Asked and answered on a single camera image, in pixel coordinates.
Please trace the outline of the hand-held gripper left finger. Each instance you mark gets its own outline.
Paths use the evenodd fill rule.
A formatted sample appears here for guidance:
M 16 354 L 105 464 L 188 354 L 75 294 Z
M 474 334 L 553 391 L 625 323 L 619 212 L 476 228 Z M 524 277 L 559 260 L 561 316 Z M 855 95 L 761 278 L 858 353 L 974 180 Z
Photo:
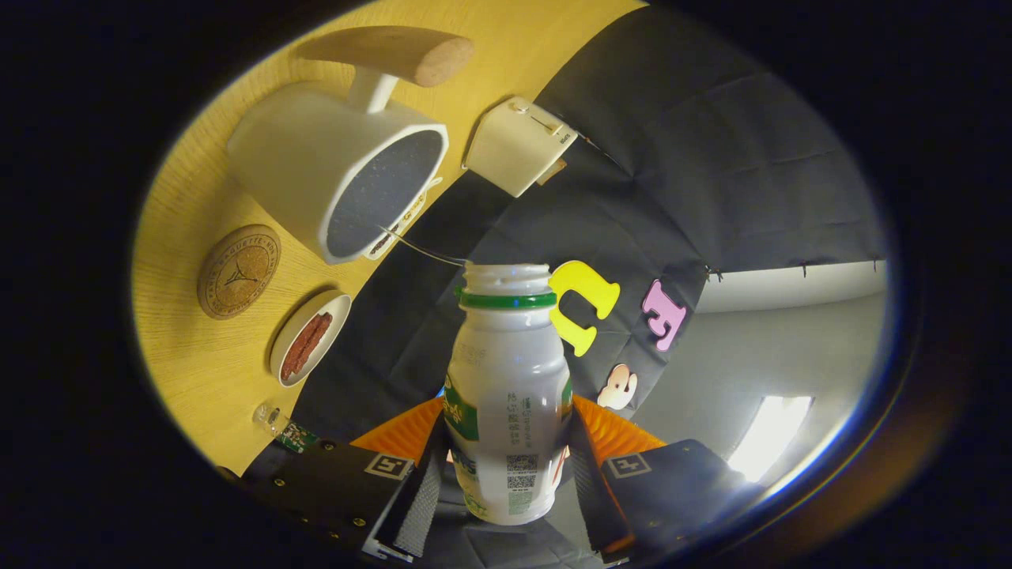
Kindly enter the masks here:
M 266 406 L 254 422 L 276 448 L 238 476 L 240 488 L 345 555 L 397 564 L 423 555 L 449 449 L 444 400 L 417 405 L 350 443 L 313 435 Z

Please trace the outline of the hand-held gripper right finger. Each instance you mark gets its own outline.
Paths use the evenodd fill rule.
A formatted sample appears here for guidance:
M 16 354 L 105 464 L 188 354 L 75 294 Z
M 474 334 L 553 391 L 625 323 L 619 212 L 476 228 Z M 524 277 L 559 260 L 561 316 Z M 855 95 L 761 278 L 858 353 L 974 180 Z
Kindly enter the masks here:
M 589 543 L 607 563 L 680 553 L 711 539 L 764 494 L 697 440 L 662 442 L 582 397 L 572 400 L 568 449 Z

